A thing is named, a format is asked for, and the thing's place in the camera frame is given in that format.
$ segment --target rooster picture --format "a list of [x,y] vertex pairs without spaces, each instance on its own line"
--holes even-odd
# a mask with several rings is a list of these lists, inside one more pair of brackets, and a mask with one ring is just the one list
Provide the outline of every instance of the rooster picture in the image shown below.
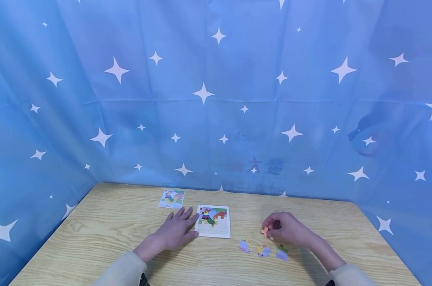
[[165,198],[163,199],[165,204],[167,204],[167,207],[171,207],[171,204],[180,202],[184,196],[184,192],[175,192],[175,191],[168,191],[165,194]]

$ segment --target left hand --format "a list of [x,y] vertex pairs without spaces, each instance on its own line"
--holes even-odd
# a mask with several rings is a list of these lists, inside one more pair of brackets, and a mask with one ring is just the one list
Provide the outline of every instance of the left hand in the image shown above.
[[190,217],[191,214],[191,207],[187,211],[185,211],[185,208],[181,208],[176,214],[170,213],[162,226],[155,233],[146,237],[135,248],[134,253],[147,263],[160,252],[176,250],[197,238],[198,232],[186,232],[200,216],[197,213]]

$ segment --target colorful illustration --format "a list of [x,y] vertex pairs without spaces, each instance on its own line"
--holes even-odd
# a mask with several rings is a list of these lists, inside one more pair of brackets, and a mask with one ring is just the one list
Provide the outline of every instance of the colorful illustration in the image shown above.
[[249,250],[249,248],[251,248],[251,243],[247,239],[242,239],[240,241],[239,250],[244,253],[251,253],[251,250]]
[[282,244],[280,244],[277,248],[276,248],[276,258],[278,259],[282,259],[284,261],[288,261],[289,257],[287,256],[288,254],[288,250],[284,248],[284,246]]
[[258,257],[269,257],[271,250],[265,244],[262,246],[258,244],[256,245],[256,252]]
[[200,236],[230,238],[230,213],[228,207],[198,205],[200,217],[195,230]]
[[159,207],[169,209],[180,209],[184,201],[184,191],[181,190],[164,190]]

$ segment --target picture card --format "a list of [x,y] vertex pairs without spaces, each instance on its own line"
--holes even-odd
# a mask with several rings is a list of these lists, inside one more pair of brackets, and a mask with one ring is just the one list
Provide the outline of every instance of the picture card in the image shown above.
[[230,238],[230,210],[220,205],[198,205],[195,230],[201,237]]
[[162,198],[159,201],[159,207],[168,209],[182,208],[184,201],[184,191],[166,189],[163,191]]

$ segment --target right hand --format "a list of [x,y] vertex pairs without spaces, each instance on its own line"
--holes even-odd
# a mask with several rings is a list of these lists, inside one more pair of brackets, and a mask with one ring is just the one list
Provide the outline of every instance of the right hand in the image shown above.
[[262,226],[268,227],[268,237],[293,243],[300,247],[308,248],[312,238],[317,236],[291,213],[286,213],[285,211],[270,214],[263,221]]

